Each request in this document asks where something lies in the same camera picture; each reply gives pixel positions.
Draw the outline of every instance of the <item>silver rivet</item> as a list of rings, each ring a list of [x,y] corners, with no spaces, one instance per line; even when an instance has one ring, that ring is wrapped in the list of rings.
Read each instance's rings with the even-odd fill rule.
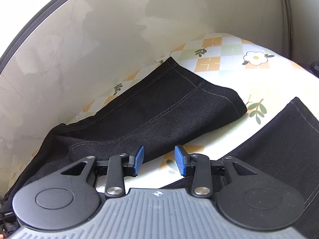
[[[211,190],[207,187],[197,187],[194,189],[194,192],[198,195],[207,195],[210,191]]]
[[[118,195],[122,193],[122,189],[120,187],[110,187],[106,192],[110,195]]]

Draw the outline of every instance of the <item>black clamp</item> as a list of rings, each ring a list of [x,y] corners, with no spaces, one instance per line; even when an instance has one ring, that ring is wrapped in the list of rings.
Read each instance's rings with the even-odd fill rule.
[[[12,202],[17,219],[40,230],[74,227],[94,215],[105,199],[124,196],[124,176],[137,176],[143,159],[143,146],[108,161],[84,157],[20,189]],[[103,197],[94,185],[97,177],[105,174]]]
[[[241,227],[284,229],[303,214],[304,199],[297,190],[233,156],[211,161],[205,155],[188,155],[182,146],[176,146],[175,161],[181,175],[194,177],[191,194],[214,198],[224,217]],[[221,176],[223,187],[215,195],[212,175]]]

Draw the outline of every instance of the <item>leaf print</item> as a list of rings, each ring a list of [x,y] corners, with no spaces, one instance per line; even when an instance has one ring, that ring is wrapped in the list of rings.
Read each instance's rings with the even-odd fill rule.
[[[113,94],[113,96],[115,96],[117,92],[121,90],[121,87],[123,87],[122,83],[119,83],[114,87],[115,93]]]
[[[257,115],[256,115],[256,121],[257,121],[257,123],[258,123],[259,125],[261,124],[260,118],[258,118]]]
[[[267,110],[266,110],[265,106],[262,105],[261,103],[259,103],[259,108],[260,108],[260,110],[261,110],[261,112],[262,112],[263,114],[266,114],[266,113],[267,113]]]
[[[195,55],[198,55],[199,57],[202,57],[202,55],[204,55],[207,52],[207,50],[205,48],[206,47],[196,50],[195,51]]]
[[[264,118],[264,117],[265,117],[265,115],[264,115],[264,114],[262,114],[260,111],[257,111],[257,113],[258,113],[258,115],[259,115],[259,116],[261,116],[262,118]]]
[[[253,116],[256,114],[256,112],[257,112],[257,111],[252,111],[252,112],[250,112],[249,116],[250,116],[250,117],[253,117]]]
[[[247,110],[252,110],[252,109],[256,108],[256,107],[258,106],[258,104],[259,104],[258,102],[253,103],[253,104],[250,104],[250,105],[248,106]]]
[[[178,171],[178,167],[172,160],[166,160],[167,165],[175,171]]]
[[[260,120],[260,118],[258,117],[258,115],[261,116],[262,118],[264,118],[264,117],[265,117],[265,114],[267,113],[267,110],[266,110],[265,106],[261,104],[261,102],[262,102],[263,100],[264,100],[264,99],[261,99],[260,102],[252,103],[251,105],[249,105],[249,106],[247,107],[247,110],[249,110],[249,111],[254,109],[253,111],[250,112],[249,116],[250,116],[250,117],[253,117],[254,115],[256,115],[256,122],[257,122],[259,125],[261,124],[261,120]]]

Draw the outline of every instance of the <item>stitching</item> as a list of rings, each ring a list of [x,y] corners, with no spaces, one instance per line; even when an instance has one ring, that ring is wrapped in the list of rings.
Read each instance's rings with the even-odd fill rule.
[[[315,200],[315,198],[317,197],[317,195],[319,194],[319,190],[317,192],[317,194],[314,196],[314,198],[309,202],[309,204],[306,206],[304,212],[307,210],[307,208],[310,206],[310,204]]]
[[[295,106],[296,110],[300,113],[300,115],[304,118],[304,120],[308,123],[308,125],[309,125],[310,127],[312,127],[312,128],[319,134],[319,130],[316,129],[314,126],[311,125],[311,123],[306,119],[306,117],[305,117],[305,116],[301,113],[301,111],[297,108],[296,104],[294,104],[293,101],[291,101],[290,103]]]
[[[43,166],[56,165],[56,164],[58,164],[59,162],[61,162],[61,161],[65,160],[65,159],[67,159],[68,157],[69,157],[69,154],[68,154],[66,157],[64,157],[62,160],[59,160],[59,161],[56,161],[56,162],[47,163],[47,164],[44,164]]]
[[[120,138],[117,138],[117,139],[114,139],[114,140],[109,140],[109,141],[104,141],[104,142],[99,142],[99,141],[84,141],[84,142],[79,142],[77,144],[74,144],[72,145],[70,148],[69,148],[69,152],[70,150],[72,149],[72,151],[74,150],[75,147],[77,146],[81,146],[81,145],[104,145],[104,144],[111,144],[111,143],[115,143],[119,140],[121,140],[122,138],[128,136],[129,134],[133,133],[134,131],[136,131],[137,129],[143,127],[144,125],[148,124],[148,123],[151,123],[151,122],[154,122],[155,120],[159,119],[160,117],[168,114],[170,111],[172,111],[173,109],[175,109],[178,105],[180,105],[187,97],[191,96],[196,90],[199,89],[199,87],[202,85],[202,83],[200,83],[196,88],[194,88],[192,91],[190,91],[188,94],[186,94],[183,98],[181,98],[179,101],[177,101],[175,104],[173,104],[172,106],[170,106],[169,108],[167,108],[166,110],[164,110],[163,112],[161,112],[160,114],[158,114],[157,116],[155,116],[154,118],[150,119],[149,121],[147,121],[146,123],[144,123],[143,125],[139,126],[138,128],[134,129],[133,131],[131,131],[130,133],[120,137]]]
[[[314,194],[314,192],[316,191],[316,189],[317,189],[318,187],[319,187],[319,184],[317,185],[317,187],[315,188],[315,190],[311,193],[311,195]]]
[[[96,119],[95,121],[87,124],[87,125],[84,125],[84,126],[79,126],[79,127],[74,127],[74,128],[66,128],[66,129],[62,129],[60,131],[59,134],[61,133],[66,133],[66,132],[70,132],[70,131],[75,131],[75,130],[80,130],[80,129],[84,129],[84,128],[87,128],[87,127],[90,127],[92,126],[93,124],[99,122],[100,120],[104,119],[106,116],[108,116],[110,113],[112,113],[113,111],[115,111],[117,108],[121,107],[124,103],[126,103],[127,101],[129,101],[130,99],[132,99],[134,96],[136,96],[137,94],[139,94],[140,92],[144,91],[145,89],[149,88],[151,85],[153,85],[155,82],[157,82],[159,79],[161,79],[165,74],[167,74],[169,71],[171,71],[173,68],[175,68],[175,66],[177,66],[178,64],[177,63],[174,63],[172,66],[167,63],[170,68],[168,69],[167,72],[165,72],[164,74],[162,74],[161,76],[157,77],[156,79],[154,79],[149,85],[147,85],[145,88],[143,88],[142,90],[138,91],[137,93],[135,93],[134,95],[132,95],[130,98],[128,98],[127,100],[125,100],[123,103],[121,103],[119,106],[115,107],[114,109],[112,109],[110,112],[108,112],[106,115]]]
[[[291,104],[296,108],[296,110],[297,110],[297,111],[299,112],[299,114],[304,118],[304,120],[308,123],[308,125],[309,125],[310,127],[312,127],[312,128],[319,134],[319,130],[316,129],[316,128],[306,119],[306,117],[301,113],[300,109],[296,106],[296,104],[294,104],[293,101],[290,101],[289,103],[291,103]],[[319,184],[317,185],[317,187],[315,188],[315,190],[310,194],[309,198],[305,201],[305,204],[306,204],[307,201],[310,199],[310,197],[312,196],[312,194],[314,194],[314,192],[316,191],[316,189],[317,189],[318,187],[319,187]],[[317,197],[318,193],[319,193],[319,190],[318,190],[318,192],[315,194],[315,196],[312,198],[312,200],[309,202],[309,204],[306,206],[304,212],[307,210],[307,208],[310,206],[310,204],[311,204],[311,203],[314,201],[314,199]]]
[[[190,79],[188,79],[186,76],[183,76],[179,71],[177,71],[176,69],[174,69],[180,76],[184,77],[187,81],[189,81],[192,85],[194,85]]]
[[[194,85],[194,84],[192,83],[192,81],[189,80],[186,76],[183,76],[183,75],[182,75],[180,72],[178,72],[176,69],[174,69],[174,70],[175,70],[180,76],[184,77],[187,81],[189,81],[192,85]],[[228,98],[225,97],[225,96],[219,95],[219,94],[215,94],[215,93],[208,92],[208,91],[206,91],[206,90],[204,90],[204,89],[202,89],[202,88],[201,88],[201,90],[203,90],[204,92],[207,92],[207,93],[209,93],[209,94],[212,94],[212,95],[215,95],[215,96],[219,96],[219,97],[222,97],[222,98],[228,100],[228,101],[232,104],[232,106],[235,108],[238,117],[240,117],[237,108],[235,107],[234,103],[233,103],[230,99],[228,99]]]
[[[206,91],[206,90],[204,90],[204,89],[202,89],[202,88],[201,88],[201,90],[204,91],[204,92],[207,92],[207,93],[209,93],[209,94],[212,94],[212,95],[215,95],[215,96],[219,96],[219,97],[222,97],[222,98],[228,100],[228,101],[232,104],[232,106],[234,107],[234,109],[235,109],[236,112],[237,112],[238,117],[240,118],[240,115],[239,115],[239,113],[238,113],[238,110],[237,110],[235,104],[234,104],[230,99],[228,99],[228,98],[225,97],[225,96],[219,95],[219,94],[215,94],[215,93],[208,92],[208,91]]]

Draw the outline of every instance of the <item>black pants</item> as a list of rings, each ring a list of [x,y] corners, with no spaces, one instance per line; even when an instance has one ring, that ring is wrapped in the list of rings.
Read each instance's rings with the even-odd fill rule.
[[[305,211],[295,227],[307,238],[319,238],[319,122],[299,98],[229,155],[296,188]],[[219,191],[220,180],[213,181]],[[184,178],[166,187],[191,184],[192,178]]]
[[[147,162],[246,111],[235,91],[213,85],[169,58],[94,116],[53,128],[6,194],[3,208],[11,208],[23,185],[85,156],[107,160],[143,145]]]

